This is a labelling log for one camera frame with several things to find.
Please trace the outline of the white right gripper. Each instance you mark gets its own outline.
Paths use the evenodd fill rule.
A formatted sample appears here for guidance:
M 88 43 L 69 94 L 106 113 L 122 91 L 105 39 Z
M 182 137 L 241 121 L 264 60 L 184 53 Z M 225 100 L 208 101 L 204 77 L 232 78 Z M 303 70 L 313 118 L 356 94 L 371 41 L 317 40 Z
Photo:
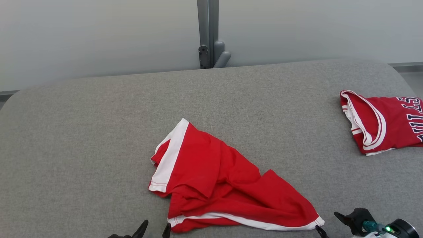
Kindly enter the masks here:
M 351 217 L 349 217 L 348 215 L 343 215 L 339 212 L 334 212 L 333 214 L 344 225 L 350 226 Z M 326 231 L 324 229 L 322 229 L 321 226 L 316 225 L 316 231 L 320 235 L 321 238 L 329 238 Z M 378 232 L 370 232 L 365 236 L 354 235 L 351 238 L 382 238 L 382 235 Z

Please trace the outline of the red shorts with white trim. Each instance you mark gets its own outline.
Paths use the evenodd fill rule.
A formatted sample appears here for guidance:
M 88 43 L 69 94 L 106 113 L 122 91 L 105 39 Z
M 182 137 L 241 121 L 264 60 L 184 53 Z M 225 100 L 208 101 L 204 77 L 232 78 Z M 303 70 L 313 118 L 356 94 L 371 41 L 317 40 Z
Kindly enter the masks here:
M 263 175 L 241 153 L 186 119 L 159 143 L 148 189 L 170 197 L 167 221 L 175 233 L 213 225 L 303 231 L 325 221 L 273 170 Z

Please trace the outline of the red jersey with white sleeves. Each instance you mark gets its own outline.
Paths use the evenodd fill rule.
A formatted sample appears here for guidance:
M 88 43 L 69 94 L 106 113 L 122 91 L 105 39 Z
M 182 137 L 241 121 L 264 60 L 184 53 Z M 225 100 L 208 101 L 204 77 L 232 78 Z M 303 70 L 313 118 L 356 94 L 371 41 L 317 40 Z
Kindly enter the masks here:
M 404 147 L 423 147 L 423 100 L 416 97 L 366 98 L 340 92 L 351 133 L 366 156 Z

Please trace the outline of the grey fabric sofa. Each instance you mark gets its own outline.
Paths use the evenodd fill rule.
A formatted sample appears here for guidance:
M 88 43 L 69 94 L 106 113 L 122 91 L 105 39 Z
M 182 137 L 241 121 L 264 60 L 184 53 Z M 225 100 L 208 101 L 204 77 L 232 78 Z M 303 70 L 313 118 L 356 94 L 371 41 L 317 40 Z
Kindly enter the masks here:
M 423 238 L 423 148 L 362 155 L 339 93 L 415 97 L 390 65 L 315 60 L 63 80 L 0 109 L 0 238 L 161 238 L 170 199 L 148 191 L 156 146 L 185 118 L 308 199 L 330 238 L 334 212 L 366 208 Z

